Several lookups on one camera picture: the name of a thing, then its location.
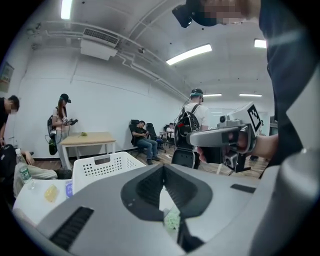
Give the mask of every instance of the black chair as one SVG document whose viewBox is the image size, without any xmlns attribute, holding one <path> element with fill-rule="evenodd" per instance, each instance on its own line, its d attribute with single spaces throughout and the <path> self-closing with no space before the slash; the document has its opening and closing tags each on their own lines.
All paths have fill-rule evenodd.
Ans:
<svg viewBox="0 0 320 256">
<path fill-rule="evenodd" d="M 158 143 L 158 150 L 162 150 L 164 153 L 166 153 L 167 151 L 164 149 L 163 144 L 167 141 L 167 139 L 164 138 L 164 135 L 157 136 L 154 125 L 150 122 L 146 124 L 146 130 L 149 132 L 150 140 Z"/>
<path fill-rule="evenodd" d="M 163 127 L 163 130 L 165 132 L 167 132 L 167 128 L 169 128 L 170 125 L 169 124 L 166 124 L 164 127 Z M 169 149 L 171 148 L 171 146 L 175 147 L 175 138 L 171 138 L 171 133 L 172 132 L 167 132 L 166 134 L 166 145 L 169 145 Z"/>
<path fill-rule="evenodd" d="M 137 158 L 140 153 L 145 153 L 145 152 L 144 152 L 144 148 L 145 148 L 145 147 L 137 146 L 136 137 L 132 135 L 132 132 L 135 131 L 135 128 L 136 128 L 137 124 L 139 124 L 139 120 L 136 120 L 136 119 L 132 119 L 131 122 L 130 122 L 130 124 L 129 124 L 129 129 L 130 129 L 130 133 L 131 133 L 131 136 L 132 136 L 131 144 L 132 144 L 134 147 L 137 147 L 136 150 L 130 151 L 130 155 L 131 155 L 133 152 L 137 152 L 138 154 L 135 156 L 135 158 Z"/>
</svg>

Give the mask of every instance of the fluorescent light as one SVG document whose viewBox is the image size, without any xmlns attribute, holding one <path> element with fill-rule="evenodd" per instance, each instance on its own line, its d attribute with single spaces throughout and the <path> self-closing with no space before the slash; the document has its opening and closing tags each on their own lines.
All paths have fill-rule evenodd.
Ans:
<svg viewBox="0 0 320 256">
<path fill-rule="evenodd" d="M 262 97 L 260 94 L 239 94 L 239 96 L 244 96 L 244 97 Z"/>
<path fill-rule="evenodd" d="M 222 96 L 221 93 L 217 93 L 217 94 L 204 94 L 203 97 L 214 97 L 214 96 Z"/>
<path fill-rule="evenodd" d="M 266 40 L 260 40 L 260 39 L 254 39 L 254 47 L 267 48 L 267 41 Z"/>
<path fill-rule="evenodd" d="M 70 20 L 72 0 L 62 0 L 61 19 Z"/>
<path fill-rule="evenodd" d="M 195 49 L 192 49 L 192 50 L 188 50 L 176 57 L 173 57 L 169 60 L 166 61 L 166 63 L 168 63 L 170 66 L 177 63 L 177 62 L 180 62 L 180 61 L 183 61 L 187 58 L 190 58 L 190 57 L 193 57 L 193 56 L 196 56 L 196 55 L 199 55 L 199 54 L 203 54 L 203 53 L 207 53 L 207 52 L 211 52 L 212 51 L 212 48 L 211 48 L 211 45 L 210 44 L 206 44 L 206 45 L 203 45 L 203 46 L 200 46 L 198 48 L 195 48 Z"/>
</svg>

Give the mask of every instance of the person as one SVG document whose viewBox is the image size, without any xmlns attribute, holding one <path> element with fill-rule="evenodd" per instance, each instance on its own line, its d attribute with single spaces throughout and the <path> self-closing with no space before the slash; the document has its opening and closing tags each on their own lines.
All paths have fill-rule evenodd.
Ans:
<svg viewBox="0 0 320 256">
<path fill-rule="evenodd" d="M 308 84 L 320 60 L 305 27 L 278 0 L 187 0 L 186 6 L 204 26 L 258 23 L 266 39 L 267 71 L 273 87 L 278 134 L 257 136 L 251 154 L 270 160 L 270 167 L 300 152 L 303 145 L 287 110 Z M 244 133 L 240 133 L 237 146 L 246 148 Z M 205 161 L 201 148 L 198 152 Z"/>
<path fill-rule="evenodd" d="M 132 135 L 135 137 L 135 144 L 138 147 L 146 148 L 146 163 L 148 165 L 153 165 L 152 160 L 160 161 L 158 155 L 158 143 L 155 140 L 148 139 L 148 131 L 144 129 L 146 123 L 140 121 L 135 130 L 132 132 Z"/>
<path fill-rule="evenodd" d="M 61 169 L 67 170 L 67 161 L 69 159 L 65 159 L 63 148 L 61 142 L 68 137 L 69 129 L 70 129 L 70 122 L 67 119 L 67 103 L 71 103 L 69 96 L 65 93 L 61 94 L 58 106 L 54 108 L 52 114 L 52 126 L 55 128 L 56 133 L 54 136 L 56 148 L 59 153 L 60 161 L 61 161 Z"/>
<path fill-rule="evenodd" d="M 193 89 L 190 94 L 190 103 L 184 106 L 185 112 L 191 112 L 195 105 L 201 104 L 204 101 L 204 93 L 201 89 Z M 198 120 L 201 131 L 209 129 L 209 109 L 200 105 L 193 113 Z"/>
<path fill-rule="evenodd" d="M 6 145 L 5 130 L 8 116 L 18 112 L 20 101 L 17 96 L 12 95 L 10 98 L 0 98 L 0 146 Z"/>
<path fill-rule="evenodd" d="M 166 129 L 168 140 L 172 141 L 175 139 L 175 127 L 174 124 L 171 122 L 169 123 L 169 127 Z"/>
<path fill-rule="evenodd" d="M 35 180 L 66 180 L 72 178 L 71 170 L 41 169 L 34 166 L 35 160 L 29 151 L 21 150 L 21 154 L 25 157 L 29 173 Z M 10 197 L 13 193 L 15 198 L 24 186 L 24 181 L 19 172 L 23 163 L 17 164 L 16 157 L 16 149 L 11 144 L 7 144 L 0 149 L 0 177 L 3 178 L 2 183 L 7 188 L 5 194 Z"/>
</svg>

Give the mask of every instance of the plastic basket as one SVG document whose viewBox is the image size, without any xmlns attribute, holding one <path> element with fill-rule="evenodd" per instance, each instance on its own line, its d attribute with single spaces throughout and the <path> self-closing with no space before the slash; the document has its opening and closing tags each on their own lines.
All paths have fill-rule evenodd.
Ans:
<svg viewBox="0 0 320 256">
<path fill-rule="evenodd" d="M 127 152 L 79 159 L 73 165 L 72 193 L 75 194 L 100 179 L 145 166 Z"/>
</svg>

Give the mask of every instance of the water bottle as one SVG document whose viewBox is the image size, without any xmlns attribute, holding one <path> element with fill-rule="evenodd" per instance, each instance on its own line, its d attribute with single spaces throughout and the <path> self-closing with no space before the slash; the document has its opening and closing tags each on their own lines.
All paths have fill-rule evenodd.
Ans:
<svg viewBox="0 0 320 256">
<path fill-rule="evenodd" d="M 22 165 L 19 169 L 19 173 L 21 174 L 22 180 L 23 180 L 24 184 L 27 186 L 27 188 L 29 190 L 32 190 L 35 188 L 35 182 L 29 173 L 26 160 L 22 156 L 20 148 L 17 148 L 15 150 L 15 153 L 16 153 L 16 164 L 22 163 Z"/>
</svg>

